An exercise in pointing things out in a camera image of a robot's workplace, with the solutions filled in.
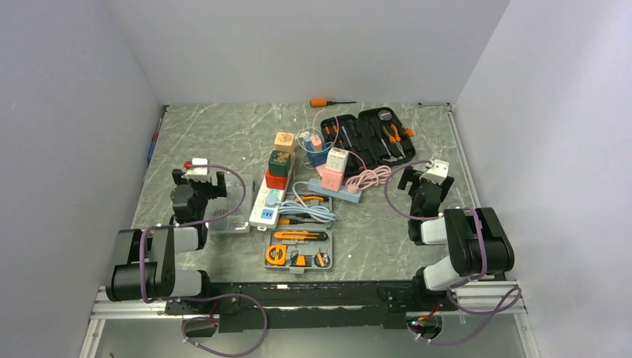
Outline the grey tool case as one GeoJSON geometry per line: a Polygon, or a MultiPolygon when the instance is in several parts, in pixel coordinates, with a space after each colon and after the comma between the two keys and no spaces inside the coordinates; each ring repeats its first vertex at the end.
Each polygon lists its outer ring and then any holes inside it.
{"type": "Polygon", "coordinates": [[[285,201],[289,206],[279,206],[279,221],[265,239],[263,266],[267,269],[284,270],[295,274],[305,271],[326,271],[333,266],[332,224],[336,219],[332,211],[333,199],[329,196],[308,194],[290,195],[285,201]],[[280,230],[299,230],[325,232],[325,241],[285,241],[273,238],[280,230]],[[265,264],[265,252],[270,245],[287,245],[287,263],[285,266],[265,264]]]}

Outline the black tool case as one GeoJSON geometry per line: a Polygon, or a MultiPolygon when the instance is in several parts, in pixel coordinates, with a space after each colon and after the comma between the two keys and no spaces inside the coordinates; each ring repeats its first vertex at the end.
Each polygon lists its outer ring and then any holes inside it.
{"type": "Polygon", "coordinates": [[[405,128],[394,110],[379,107],[361,111],[357,116],[345,114],[324,119],[320,124],[326,142],[350,153],[345,177],[358,175],[378,166],[398,166],[411,161],[417,151],[411,140],[414,133],[405,128]],[[383,125],[395,124],[401,142],[390,143],[383,125]]]}

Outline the light blue power strip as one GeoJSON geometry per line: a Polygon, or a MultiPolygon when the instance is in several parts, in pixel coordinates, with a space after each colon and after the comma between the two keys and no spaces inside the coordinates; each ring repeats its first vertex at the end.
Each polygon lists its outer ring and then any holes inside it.
{"type": "Polygon", "coordinates": [[[345,186],[342,186],[338,191],[334,191],[331,189],[326,189],[321,186],[321,180],[317,178],[310,178],[307,184],[308,190],[311,192],[315,192],[317,194],[338,198],[343,201],[348,201],[351,203],[359,203],[362,195],[362,191],[357,191],[351,193],[347,190],[345,186]]]}

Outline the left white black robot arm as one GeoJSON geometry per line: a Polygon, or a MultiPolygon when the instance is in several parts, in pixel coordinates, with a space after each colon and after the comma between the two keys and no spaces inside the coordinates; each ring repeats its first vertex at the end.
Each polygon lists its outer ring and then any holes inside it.
{"type": "Polygon", "coordinates": [[[170,194],[173,215],[164,227],[149,231],[120,230],[110,260],[111,275],[105,289],[110,301],[185,297],[195,313],[214,303],[209,278],[201,270],[176,268],[176,255],[198,251],[207,240],[205,212],[209,201],[227,196],[225,174],[207,169],[172,171],[175,187],[170,194]]]}

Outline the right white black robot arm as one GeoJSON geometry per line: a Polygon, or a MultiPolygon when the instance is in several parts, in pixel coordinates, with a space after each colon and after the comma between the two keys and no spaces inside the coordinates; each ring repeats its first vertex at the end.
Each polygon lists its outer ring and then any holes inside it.
{"type": "Polygon", "coordinates": [[[397,185],[411,197],[408,238],[417,246],[447,248],[443,259],[413,278],[411,301],[421,310],[436,304],[441,291],[514,268],[514,250],[493,208],[440,208],[453,182],[447,165],[435,163],[424,172],[406,166],[397,185]]]}

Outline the clear plastic screw box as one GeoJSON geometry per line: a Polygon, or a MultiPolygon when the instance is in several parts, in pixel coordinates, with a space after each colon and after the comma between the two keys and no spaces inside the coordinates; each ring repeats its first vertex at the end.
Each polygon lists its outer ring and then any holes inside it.
{"type": "MultiPolygon", "coordinates": [[[[256,182],[251,173],[243,173],[241,177],[245,184],[246,196],[239,208],[222,220],[207,223],[206,226],[213,234],[237,234],[250,231],[249,217],[253,207],[253,193],[256,182]]],[[[230,173],[225,174],[227,196],[209,201],[206,207],[205,219],[215,218],[235,209],[242,197],[242,185],[239,179],[230,173]]]]}

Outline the white power strip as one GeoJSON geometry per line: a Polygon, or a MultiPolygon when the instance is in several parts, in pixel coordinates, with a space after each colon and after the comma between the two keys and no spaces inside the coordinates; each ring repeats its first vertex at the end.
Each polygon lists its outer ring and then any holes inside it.
{"type": "MultiPolygon", "coordinates": [[[[293,175],[294,165],[291,165],[288,184],[293,175]]],[[[269,189],[266,187],[265,176],[257,192],[249,223],[260,231],[274,229],[279,221],[279,206],[285,200],[286,190],[269,189]]]]}

